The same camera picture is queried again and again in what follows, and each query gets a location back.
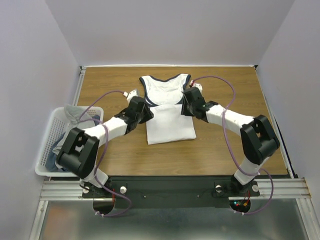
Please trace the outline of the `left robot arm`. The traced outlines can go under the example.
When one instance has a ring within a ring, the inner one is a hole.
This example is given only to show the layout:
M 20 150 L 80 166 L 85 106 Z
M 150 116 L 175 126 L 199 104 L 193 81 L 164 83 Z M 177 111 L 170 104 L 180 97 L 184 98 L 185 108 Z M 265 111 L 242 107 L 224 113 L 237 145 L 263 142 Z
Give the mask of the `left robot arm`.
M 128 101 L 128 107 L 110 120 L 86 129 L 71 129 L 56 162 L 82 182 L 89 183 L 89 186 L 82 187 L 83 190 L 106 197 L 111 193 L 111 184 L 107 182 L 108 175 L 101 171 L 96 163 L 99 148 L 107 148 L 109 141 L 129 134 L 137 125 L 153 117 L 146 100 L 135 95 Z

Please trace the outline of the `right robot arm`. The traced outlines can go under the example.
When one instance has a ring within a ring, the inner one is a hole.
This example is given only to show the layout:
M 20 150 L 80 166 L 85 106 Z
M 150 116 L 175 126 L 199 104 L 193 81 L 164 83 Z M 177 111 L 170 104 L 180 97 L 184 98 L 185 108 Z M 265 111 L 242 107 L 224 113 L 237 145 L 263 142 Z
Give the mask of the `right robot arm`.
M 229 150 L 231 145 L 227 130 L 240 136 L 244 159 L 241 164 L 233 161 L 237 170 L 230 182 L 231 192 L 235 195 L 242 195 L 248 190 L 249 184 L 260 174 L 263 164 L 280 147 L 279 139 L 266 116 L 247 116 L 226 109 L 217 102 L 206 102 L 197 87 L 190 87 L 183 92 L 181 114 L 222 126 Z

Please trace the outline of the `white tank top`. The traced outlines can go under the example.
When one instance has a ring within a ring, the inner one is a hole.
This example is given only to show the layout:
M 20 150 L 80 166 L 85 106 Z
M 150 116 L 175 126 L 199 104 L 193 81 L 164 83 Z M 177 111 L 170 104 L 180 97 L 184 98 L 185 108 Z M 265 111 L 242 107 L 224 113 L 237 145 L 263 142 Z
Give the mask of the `white tank top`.
M 180 73 L 167 80 L 152 75 L 139 78 L 144 98 L 153 118 L 146 122 L 147 144 L 156 145 L 176 141 L 194 140 L 196 136 L 191 116 L 181 114 L 183 91 L 191 75 Z

